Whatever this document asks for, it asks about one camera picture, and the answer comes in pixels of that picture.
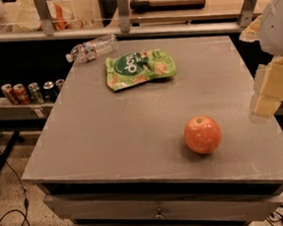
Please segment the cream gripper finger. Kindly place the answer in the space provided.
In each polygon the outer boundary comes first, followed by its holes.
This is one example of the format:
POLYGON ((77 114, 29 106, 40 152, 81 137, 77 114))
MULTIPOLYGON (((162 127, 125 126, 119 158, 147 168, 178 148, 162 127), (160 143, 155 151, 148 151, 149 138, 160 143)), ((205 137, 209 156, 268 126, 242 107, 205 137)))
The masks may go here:
POLYGON ((253 82, 249 119, 266 123, 283 101, 283 56, 274 55, 270 63, 260 64, 253 82))
POLYGON ((254 19, 249 26, 247 26, 240 34, 239 40, 245 42, 257 41, 260 39, 260 20, 261 17, 258 16, 254 19))

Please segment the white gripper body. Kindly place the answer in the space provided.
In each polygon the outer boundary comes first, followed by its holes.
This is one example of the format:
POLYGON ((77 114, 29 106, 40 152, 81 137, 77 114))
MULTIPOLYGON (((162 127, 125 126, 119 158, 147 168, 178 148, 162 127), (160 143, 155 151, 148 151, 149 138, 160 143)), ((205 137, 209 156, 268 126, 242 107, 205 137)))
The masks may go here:
POLYGON ((283 0, 270 0, 260 18, 260 48, 283 56, 283 0))

